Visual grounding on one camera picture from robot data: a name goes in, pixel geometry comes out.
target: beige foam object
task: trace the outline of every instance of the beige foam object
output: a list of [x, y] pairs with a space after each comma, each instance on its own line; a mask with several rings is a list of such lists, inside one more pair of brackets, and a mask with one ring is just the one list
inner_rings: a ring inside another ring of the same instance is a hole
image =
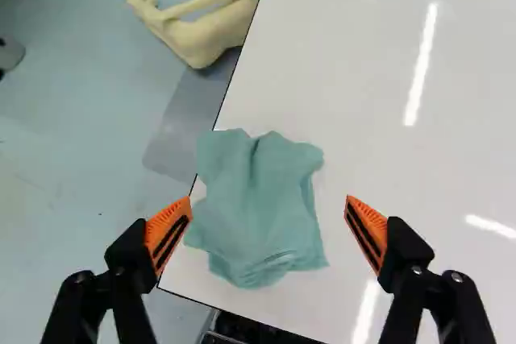
[[[190, 0], [166, 10], [157, 0], [127, 0], [147, 27], [192, 68], [214, 63], [228, 48], [241, 46], [257, 0]], [[194, 20], [181, 17], [217, 6]]]

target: black metal bracket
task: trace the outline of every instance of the black metal bracket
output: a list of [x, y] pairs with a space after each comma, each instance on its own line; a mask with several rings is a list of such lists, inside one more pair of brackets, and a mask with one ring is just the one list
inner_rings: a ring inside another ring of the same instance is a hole
[[113, 309], [123, 344], [156, 344], [141, 294], [157, 282], [144, 245], [145, 221], [134, 222], [108, 249], [109, 270], [79, 271], [57, 293], [41, 344], [94, 344], [106, 311]]
[[495, 344], [475, 283], [464, 273], [427, 269], [431, 247], [400, 218], [388, 218], [387, 251], [378, 281], [394, 294], [380, 344], [414, 344], [428, 309], [441, 344]]

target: teal towel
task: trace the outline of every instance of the teal towel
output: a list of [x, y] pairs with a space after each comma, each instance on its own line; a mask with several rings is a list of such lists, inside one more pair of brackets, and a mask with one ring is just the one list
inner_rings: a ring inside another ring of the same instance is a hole
[[327, 265], [311, 175], [323, 152], [277, 132], [210, 131], [198, 139], [206, 198], [193, 207], [187, 246], [209, 253], [210, 270], [241, 288], [278, 281], [289, 270]]

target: orange gripper pad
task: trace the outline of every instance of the orange gripper pad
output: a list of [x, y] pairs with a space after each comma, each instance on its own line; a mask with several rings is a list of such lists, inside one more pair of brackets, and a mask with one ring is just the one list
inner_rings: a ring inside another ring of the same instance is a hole
[[351, 195], [346, 197], [344, 218], [378, 276], [387, 250], [387, 218]]
[[161, 275], [191, 220], [190, 199], [183, 197], [146, 222], [145, 246], [151, 256], [157, 277]]

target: glossy white surface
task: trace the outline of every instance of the glossy white surface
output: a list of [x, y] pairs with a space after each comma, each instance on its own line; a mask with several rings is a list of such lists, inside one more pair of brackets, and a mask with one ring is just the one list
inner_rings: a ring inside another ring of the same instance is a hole
[[[433, 271], [468, 273], [513, 342], [515, 57], [516, 0], [260, 0], [217, 127], [324, 150], [331, 265], [244, 291], [181, 246], [160, 286], [323, 342], [377, 342], [390, 297], [344, 223], [349, 193], [424, 236]], [[436, 338], [425, 315], [419, 342]]]

